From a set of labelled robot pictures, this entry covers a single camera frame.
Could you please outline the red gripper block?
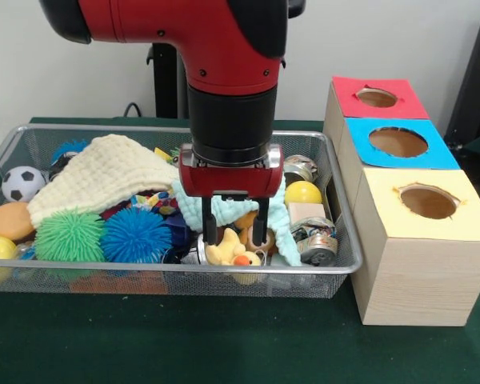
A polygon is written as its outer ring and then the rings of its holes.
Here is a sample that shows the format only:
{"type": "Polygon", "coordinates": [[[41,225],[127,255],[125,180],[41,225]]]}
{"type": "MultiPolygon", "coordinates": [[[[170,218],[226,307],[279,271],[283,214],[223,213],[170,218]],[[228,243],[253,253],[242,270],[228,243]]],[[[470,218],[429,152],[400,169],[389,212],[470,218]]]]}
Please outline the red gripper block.
{"type": "Polygon", "coordinates": [[[282,182],[283,165],[276,167],[216,167],[179,166],[183,189],[188,196],[202,197],[203,241],[217,244],[217,225],[212,213],[212,197],[215,195],[240,195],[257,199],[258,212],[253,220],[252,243],[261,246],[266,242],[270,200],[276,195],[282,182]]]}

